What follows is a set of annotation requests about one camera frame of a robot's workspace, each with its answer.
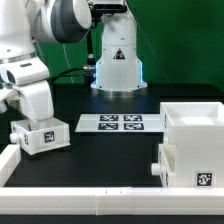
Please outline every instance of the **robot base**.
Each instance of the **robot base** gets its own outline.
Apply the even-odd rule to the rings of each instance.
[[[68,124],[52,118],[47,128],[34,131],[30,131],[29,124],[29,120],[11,122],[10,139],[30,155],[70,145]]]
[[[91,85],[91,93],[93,95],[108,97],[108,98],[130,98],[138,95],[144,95],[147,92],[147,84],[144,87],[139,89],[130,90],[130,91],[110,91],[98,89],[95,87],[94,83]]]

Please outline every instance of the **white container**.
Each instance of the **white container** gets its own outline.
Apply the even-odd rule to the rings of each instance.
[[[161,103],[164,144],[159,174],[164,187],[224,187],[222,103]]]
[[[70,145],[68,124],[52,118],[48,121],[47,128],[35,131],[29,130],[29,124],[29,120],[11,122],[10,139],[30,155]]]

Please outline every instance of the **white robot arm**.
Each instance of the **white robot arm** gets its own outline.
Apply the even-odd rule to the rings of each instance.
[[[69,145],[68,125],[53,118],[48,68],[35,54],[23,0],[0,1],[0,112],[6,104],[27,119],[11,122],[12,143],[29,154]]]
[[[105,12],[102,55],[96,66],[96,81],[91,85],[93,92],[122,98],[139,94],[147,84],[142,80],[142,62],[136,56],[137,24],[127,2],[94,0],[93,4]],[[114,7],[121,13],[111,13]]]

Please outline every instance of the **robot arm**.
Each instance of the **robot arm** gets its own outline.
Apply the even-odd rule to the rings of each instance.
[[[39,9],[41,17],[35,27]],[[78,43],[87,35],[92,23],[86,0],[48,0],[44,6],[30,0],[26,11],[31,34],[35,36],[37,29],[40,42]]]
[[[4,100],[25,120],[11,122],[12,143],[29,154],[69,145],[68,125],[53,118],[48,68],[35,54],[23,0],[0,1],[0,109]]]

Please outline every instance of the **white plastic panel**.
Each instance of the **white plastic panel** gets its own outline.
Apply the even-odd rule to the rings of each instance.
[[[21,160],[19,145],[8,145],[0,155],[0,187],[3,187]]]
[[[82,114],[76,132],[163,132],[157,114]]]
[[[224,215],[224,189],[2,188],[0,214]]]

